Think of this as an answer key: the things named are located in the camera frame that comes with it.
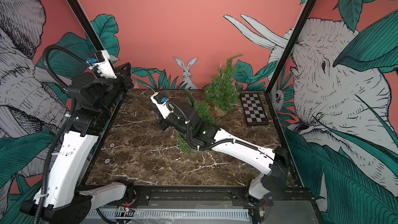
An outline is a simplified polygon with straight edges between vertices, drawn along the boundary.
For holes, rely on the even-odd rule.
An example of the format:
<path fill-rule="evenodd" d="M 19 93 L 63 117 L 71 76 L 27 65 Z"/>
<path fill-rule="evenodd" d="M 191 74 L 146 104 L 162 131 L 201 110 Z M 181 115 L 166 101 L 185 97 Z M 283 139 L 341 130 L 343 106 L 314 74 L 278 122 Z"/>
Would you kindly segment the large green christmas tree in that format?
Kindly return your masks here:
<path fill-rule="evenodd" d="M 179 105 L 184 114 L 189 117 L 189 131 L 185 119 L 178 120 L 178 131 L 189 148 L 205 151 L 215 146 L 215 135 L 220 127 L 210 114 L 210 105 L 204 101 L 196 100 L 190 90 L 185 90 L 186 101 Z"/>

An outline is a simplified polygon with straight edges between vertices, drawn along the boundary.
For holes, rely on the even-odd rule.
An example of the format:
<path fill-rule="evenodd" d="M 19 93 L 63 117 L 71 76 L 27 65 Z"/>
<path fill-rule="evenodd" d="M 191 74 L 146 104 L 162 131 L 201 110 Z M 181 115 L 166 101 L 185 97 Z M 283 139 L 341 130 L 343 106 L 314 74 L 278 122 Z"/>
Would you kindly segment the small tree wooden base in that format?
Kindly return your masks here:
<path fill-rule="evenodd" d="M 223 111 L 222 109 L 220 109 L 217 106 L 214 106 L 214 112 L 215 112 L 215 115 L 218 117 L 223 117 L 227 114 L 225 111 Z"/>

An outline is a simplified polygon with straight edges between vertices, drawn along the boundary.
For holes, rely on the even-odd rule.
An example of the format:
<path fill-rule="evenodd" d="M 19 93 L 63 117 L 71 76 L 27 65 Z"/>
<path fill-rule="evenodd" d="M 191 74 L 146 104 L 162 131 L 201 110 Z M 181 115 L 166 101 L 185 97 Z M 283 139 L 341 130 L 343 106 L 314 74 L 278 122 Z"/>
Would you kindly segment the small green christmas tree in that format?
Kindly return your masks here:
<path fill-rule="evenodd" d="M 226 113 L 236 106 L 239 94 L 243 89 L 235 80 L 235 72 L 239 71 L 239 68 L 233 65 L 233 60 L 241 56 L 228 58 L 225 68 L 220 66 L 217 69 L 217 76 L 212 76 L 210 84 L 204 87 L 205 99 Z"/>

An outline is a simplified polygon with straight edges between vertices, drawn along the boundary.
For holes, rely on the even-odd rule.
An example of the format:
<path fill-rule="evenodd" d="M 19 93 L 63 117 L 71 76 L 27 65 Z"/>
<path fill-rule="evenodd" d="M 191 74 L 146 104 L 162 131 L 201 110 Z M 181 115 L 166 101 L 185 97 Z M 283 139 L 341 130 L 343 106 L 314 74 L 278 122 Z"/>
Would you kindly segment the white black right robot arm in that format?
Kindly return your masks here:
<path fill-rule="evenodd" d="M 154 94 L 151 101 L 157 108 L 160 128 L 178 131 L 191 149 L 225 153 L 257 169 L 260 174 L 248 189 L 251 198 L 262 200 L 272 193 L 284 192 L 289 163 L 284 148 L 265 148 L 235 137 L 218 125 L 200 119 L 197 110 L 187 102 L 174 103 L 162 94 Z"/>

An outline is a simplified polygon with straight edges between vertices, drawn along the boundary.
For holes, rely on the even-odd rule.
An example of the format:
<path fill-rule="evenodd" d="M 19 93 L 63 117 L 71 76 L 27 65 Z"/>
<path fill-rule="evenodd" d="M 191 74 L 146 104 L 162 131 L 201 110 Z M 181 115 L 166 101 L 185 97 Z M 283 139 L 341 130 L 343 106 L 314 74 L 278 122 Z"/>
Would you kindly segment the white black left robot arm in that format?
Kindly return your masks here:
<path fill-rule="evenodd" d="M 79 224 L 91 211 L 122 200 L 127 189 L 119 182 L 82 191 L 77 186 L 89 153 L 107 135 L 126 92 L 133 87 L 131 65 L 115 67 L 108 51 L 95 51 L 83 60 L 89 71 L 66 84 L 49 63 L 50 53 L 58 49 L 58 45 L 46 47 L 42 60 L 72 105 L 47 153 L 39 192 L 20 207 L 22 213 L 33 217 L 35 224 Z"/>

